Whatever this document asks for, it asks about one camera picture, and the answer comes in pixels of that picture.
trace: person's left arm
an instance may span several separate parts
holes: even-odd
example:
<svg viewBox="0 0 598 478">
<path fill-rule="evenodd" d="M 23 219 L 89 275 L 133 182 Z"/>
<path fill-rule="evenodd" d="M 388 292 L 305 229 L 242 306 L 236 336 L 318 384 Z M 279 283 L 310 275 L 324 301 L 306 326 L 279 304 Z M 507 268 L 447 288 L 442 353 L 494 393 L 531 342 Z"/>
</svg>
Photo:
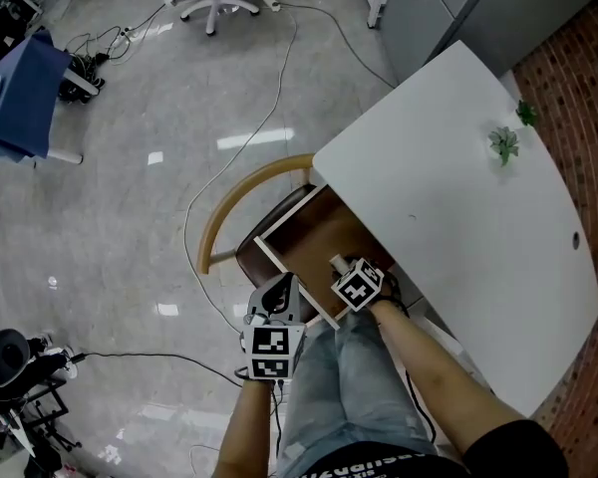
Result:
<svg viewBox="0 0 598 478">
<path fill-rule="evenodd" d="M 271 385 L 247 380 L 223 436 L 213 478 L 266 478 Z"/>
</svg>

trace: white marker cube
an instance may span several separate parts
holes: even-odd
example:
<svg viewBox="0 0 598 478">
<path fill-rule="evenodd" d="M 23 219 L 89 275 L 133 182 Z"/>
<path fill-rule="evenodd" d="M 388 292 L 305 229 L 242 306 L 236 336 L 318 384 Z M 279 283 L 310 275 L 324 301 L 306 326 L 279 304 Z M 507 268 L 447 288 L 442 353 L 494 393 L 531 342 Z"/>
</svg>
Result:
<svg viewBox="0 0 598 478">
<path fill-rule="evenodd" d="M 354 267 L 332 286 L 350 308 L 358 312 L 381 292 L 384 274 L 360 259 Z"/>
<path fill-rule="evenodd" d="M 292 378 L 301 356 L 305 325 L 246 326 L 243 341 L 248 376 L 254 379 Z"/>
</svg>

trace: potted plant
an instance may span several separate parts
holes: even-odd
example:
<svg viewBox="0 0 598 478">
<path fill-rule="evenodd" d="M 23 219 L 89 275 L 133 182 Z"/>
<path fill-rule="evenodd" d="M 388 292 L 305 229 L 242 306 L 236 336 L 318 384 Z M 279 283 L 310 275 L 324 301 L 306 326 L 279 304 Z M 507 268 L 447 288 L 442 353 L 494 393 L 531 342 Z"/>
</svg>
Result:
<svg viewBox="0 0 598 478">
<path fill-rule="evenodd" d="M 501 166 L 507 164 L 511 154 L 518 157 L 518 138 L 514 131 L 509 130 L 509 127 L 497 127 L 496 131 L 492 131 L 488 137 L 491 140 L 491 149 L 502 160 Z"/>
<path fill-rule="evenodd" d="M 520 118 L 520 121 L 523 125 L 531 125 L 533 127 L 536 124 L 536 118 L 538 117 L 538 113 L 536 112 L 536 108 L 533 107 L 527 101 L 518 101 L 518 108 L 516 109 L 516 114 Z"/>
</svg>

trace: light blue jeans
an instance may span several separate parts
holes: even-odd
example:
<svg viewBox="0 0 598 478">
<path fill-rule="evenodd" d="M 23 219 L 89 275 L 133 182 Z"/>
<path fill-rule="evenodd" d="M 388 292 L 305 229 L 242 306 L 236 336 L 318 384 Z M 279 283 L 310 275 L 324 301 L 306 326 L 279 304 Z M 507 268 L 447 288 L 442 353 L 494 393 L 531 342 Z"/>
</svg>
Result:
<svg viewBox="0 0 598 478">
<path fill-rule="evenodd" d="M 277 474 L 294 478 L 333 451 L 375 441 L 436 454 L 367 310 L 350 312 L 335 332 L 308 330 L 292 377 Z"/>
</svg>

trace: black pants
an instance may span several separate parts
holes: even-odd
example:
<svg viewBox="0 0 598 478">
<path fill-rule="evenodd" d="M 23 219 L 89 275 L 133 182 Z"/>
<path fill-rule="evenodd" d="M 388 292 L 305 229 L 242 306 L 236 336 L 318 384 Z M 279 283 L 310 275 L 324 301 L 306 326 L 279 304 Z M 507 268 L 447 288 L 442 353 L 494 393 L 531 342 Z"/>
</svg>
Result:
<svg viewBox="0 0 598 478">
<path fill-rule="evenodd" d="M 67 364 L 67 357 L 63 354 L 41 356 L 27 364 L 20 375 L 6 386 L 0 387 L 0 414 L 6 414 L 10 409 L 22 405 L 19 401 L 29 389 L 49 378 L 54 372 Z"/>
</svg>

